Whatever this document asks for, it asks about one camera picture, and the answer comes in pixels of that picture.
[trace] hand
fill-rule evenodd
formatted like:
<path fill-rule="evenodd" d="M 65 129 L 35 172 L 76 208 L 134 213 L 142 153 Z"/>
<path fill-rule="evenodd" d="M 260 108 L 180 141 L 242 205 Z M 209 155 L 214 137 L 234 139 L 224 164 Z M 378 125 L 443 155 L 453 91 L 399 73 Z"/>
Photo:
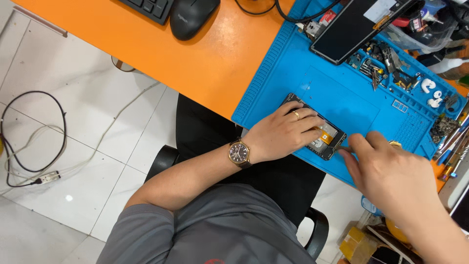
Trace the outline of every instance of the hand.
<path fill-rule="evenodd" d="M 250 148 L 252 164 L 283 158 L 322 135 L 312 128 L 323 125 L 324 120 L 316 111 L 302 107 L 302 103 L 288 102 L 249 130 L 242 141 Z M 295 113 L 289 113 L 292 109 L 298 109 L 300 120 Z"/>
<path fill-rule="evenodd" d="M 397 226 L 419 223 L 423 214 L 442 208 L 433 169 L 425 158 L 392 146 L 376 131 L 353 134 L 339 150 L 356 187 Z"/>

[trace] watch face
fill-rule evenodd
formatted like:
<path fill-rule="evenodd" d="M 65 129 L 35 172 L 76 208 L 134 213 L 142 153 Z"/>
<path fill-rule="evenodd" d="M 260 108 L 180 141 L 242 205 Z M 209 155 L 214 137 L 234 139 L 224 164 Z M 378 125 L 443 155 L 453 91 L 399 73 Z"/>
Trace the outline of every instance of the watch face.
<path fill-rule="evenodd" d="M 248 158 L 248 150 L 243 144 L 236 143 L 230 148 L 230 158 L 236 162 L 241 163 Z"/>

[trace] person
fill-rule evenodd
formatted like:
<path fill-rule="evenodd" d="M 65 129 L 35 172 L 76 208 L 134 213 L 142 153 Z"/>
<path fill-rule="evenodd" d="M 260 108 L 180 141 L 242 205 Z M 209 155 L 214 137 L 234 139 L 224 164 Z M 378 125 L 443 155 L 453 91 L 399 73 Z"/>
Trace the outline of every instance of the person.
<path fill-rule="evenodd" d="M 129 199 L 97 263 L 315 263 L 295 233 L 325 173 L 291 155 L 324 120 L 289 102 L 237 139 L 235 124 L 179 95 L 179 163 Z M 379 132 L 339 150 L 356 187 L 428 263 L 467 263 L 469 242 L 439 201 L 428 160 Z"/>

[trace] gray t-shirt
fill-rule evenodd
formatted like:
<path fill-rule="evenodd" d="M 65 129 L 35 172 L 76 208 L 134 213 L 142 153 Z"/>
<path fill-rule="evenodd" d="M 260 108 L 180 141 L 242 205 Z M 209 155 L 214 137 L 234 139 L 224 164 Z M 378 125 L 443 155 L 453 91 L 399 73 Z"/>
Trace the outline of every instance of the gray t-shirt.
<path fill-rule="evenodd" d="M 117 219 L 98 264 L 315 263 L 267 195 L 215 185 L 174 212 L 137 204 Z"/>

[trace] computer keyboard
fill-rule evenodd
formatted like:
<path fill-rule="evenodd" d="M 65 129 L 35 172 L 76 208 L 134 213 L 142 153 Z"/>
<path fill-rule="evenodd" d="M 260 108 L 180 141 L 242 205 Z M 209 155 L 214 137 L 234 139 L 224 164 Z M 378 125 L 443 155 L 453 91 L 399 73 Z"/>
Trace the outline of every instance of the computer keyboard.
<path fill-rule="evenodd" d="M 164 25 L 174 0 L 119 0 L 144 14 L 158 24 Z"/>

